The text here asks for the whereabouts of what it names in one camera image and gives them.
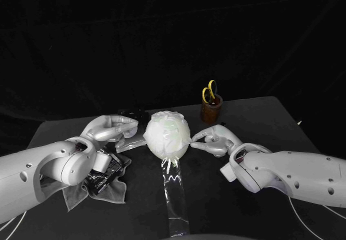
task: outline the gold scissors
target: gold scissors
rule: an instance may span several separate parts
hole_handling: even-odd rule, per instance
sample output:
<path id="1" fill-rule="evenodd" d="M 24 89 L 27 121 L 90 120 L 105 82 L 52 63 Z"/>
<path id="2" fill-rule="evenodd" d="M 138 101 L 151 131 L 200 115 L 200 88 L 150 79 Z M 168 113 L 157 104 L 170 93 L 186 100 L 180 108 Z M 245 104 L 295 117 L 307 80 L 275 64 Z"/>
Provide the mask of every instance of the gold scissors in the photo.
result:
<path id="1" fill-rule="evenodd" d="M 217 92 L 217 86 L 214 80 L 209 81 L 207 87 L 203 88 L 201 97 L 206 104 L 214 105 L 214 96 Z"/>

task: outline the table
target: table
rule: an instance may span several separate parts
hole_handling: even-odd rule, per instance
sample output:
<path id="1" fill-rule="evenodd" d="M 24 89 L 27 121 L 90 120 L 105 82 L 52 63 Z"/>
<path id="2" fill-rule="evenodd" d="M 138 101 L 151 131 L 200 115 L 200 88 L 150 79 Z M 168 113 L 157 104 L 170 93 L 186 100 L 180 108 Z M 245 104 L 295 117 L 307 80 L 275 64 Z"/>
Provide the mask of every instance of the table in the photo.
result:
<path id="1" fill-rule="evenodd" d="M 161 110 L 177 111 L 184 115 L 190 136 L 207 127 L 199 117 L 200 105 L 154 109 L 148 113 Z M 93 118 L 41 123 L 28 148 L 77 136 Z M 220 122 L 243 143 L 259 144 L 272 152 L 318 153 L 272 96 L 225 101 L 216 124 Z M 168 237 L 161 161 L 147 146 L 122 154 L 132 160 L 119 178 L 126 184 L 125 204 L 112 204 L 88 197 L 67 213 L 59 191 L 27 211 L 11 240 L 158 240 Z M 180 159 L 190 233 L 230 234 L 258 240 L 314 240 L 315 237 L 297 219 L 287 196 L 274 188 L 265 188 L 253 194 L 238 181 L 227 182 L 219 171 L 226 162 L 227 156 L 214 158 L 190 147 Z M 346 220 L 320 205 L 295 199 L 292 203 L 301 219 L 320 237 L 344 238 Z"/>

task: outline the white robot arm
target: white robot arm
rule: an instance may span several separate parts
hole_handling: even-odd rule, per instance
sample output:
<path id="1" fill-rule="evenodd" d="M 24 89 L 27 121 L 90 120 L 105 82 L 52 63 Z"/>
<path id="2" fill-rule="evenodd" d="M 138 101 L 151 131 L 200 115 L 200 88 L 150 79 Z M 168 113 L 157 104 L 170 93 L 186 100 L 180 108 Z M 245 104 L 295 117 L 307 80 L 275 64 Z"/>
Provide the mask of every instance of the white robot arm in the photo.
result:
<path id="1" fill-rule="evenodd" d="M 90 169 L 105 172 L 111 157 L 96 152 L 138 125 L 122 116 L 99 116 L 80 136 L 0 157 L 0 224 L 40 204 L 63 187 L 76 185 Z M 41 185 L 40 175 L 56 180 Z"/>
<path id="2" fill-rule="evenodd" d="M 346 160 L 315 153 L 279 151 L 242 143 L 233 133 L 214 125 L 191 138 L 190 146 L 216 157 L 229 153 L 229 163 L 220 168 L 227 181 L 239 180 L 256 193 L 275 188 L 302 201 L 346 207 Z"/>

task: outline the cup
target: cup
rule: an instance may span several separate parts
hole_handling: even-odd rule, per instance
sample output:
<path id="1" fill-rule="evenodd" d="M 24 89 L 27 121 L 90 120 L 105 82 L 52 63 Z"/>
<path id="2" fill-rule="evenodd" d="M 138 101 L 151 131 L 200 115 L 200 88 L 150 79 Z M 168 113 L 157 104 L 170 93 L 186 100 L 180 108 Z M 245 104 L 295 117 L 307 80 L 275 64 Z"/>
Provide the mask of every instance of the cup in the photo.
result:
<path id="1" fill-rule="evenodd" d="M 200 108 L 200 119 L 204 123 L 213 124 L 217 120 L 220 108 L 222 108 L 222 97 L 214 95 L 214 104 L 209 104 L 201 100 L 201 108 Z"/>

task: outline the cable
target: cable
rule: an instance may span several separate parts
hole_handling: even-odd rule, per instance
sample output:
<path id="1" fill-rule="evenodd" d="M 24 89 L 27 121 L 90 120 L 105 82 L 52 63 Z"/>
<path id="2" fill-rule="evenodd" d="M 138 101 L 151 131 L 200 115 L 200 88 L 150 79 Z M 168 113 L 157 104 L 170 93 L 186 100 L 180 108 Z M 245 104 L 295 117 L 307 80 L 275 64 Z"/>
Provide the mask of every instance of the cable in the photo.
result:
<path id="1" fill-rule="evenodd" d="M 5 223 L 5 225 L 0 228 L 0 232 L 1 230 L 7 227 L 7 225 L 11 223 L 11 221 L 14 220 L 14 218 Z"/>
<path id="2" fill-rule="evenodd" d="M 294 204 L 292 204 L 292 201 L 291 201 L 291 198 L 289 198 L 289 197 L 288 197 L 288 200 L 289 200 L 289 205 L 291 205 L 292 211 L 294 211 L 294 213 L 295 213 L 295 215 L 297 215 L 297 218 L 298 218 L 299 222 L 302 223 L 305 229 L 310 231 L 310 233 L 311 233 L 320 240 L 323 240 L 323 238 L 320 238 L 320 237 L 315 235 L 315 233 L 310 230 L 308 226 L 304 224 L 304 222 L 302 222 L 302 220 L 301 220 L 301 218 L 299 218 L 299 215 L 298 215 L 298 213 L 297 213 L 297 211 L 295 211 Z"/>
<path id="3" fill-rule="evenodd" d="M 13 235 L 13 233 L 14 233 L 14 231 L 15 231 L 15 229 L 17 229 L 20 223 L 21 223 L 21 220 L 23 220 L 23 218 L 24 218 L 26 213 L 27 213 L 27 211 L 24 211 L 23 216 L 21 216 L 21 218 L 20 218 L 20 221 L 18 221 L 18 223 L 17 223 L 17 225 L 15 225 L 15 228 L 13 229 L 13 231 L 11 231 L 8 237 L 5 238 L 5 240 L 8 240 L 8 238 L 11 237 L 11 235 Z"/>
<path id="4" fill-rule="evenodd" d="M 346 217 L 338 214 L 333 209 L 330 209 L 327 206 L 321 205 L 328 211 L 331 211 L 338 217 L 341 217 L 343 219 L 346 219 Z"/>

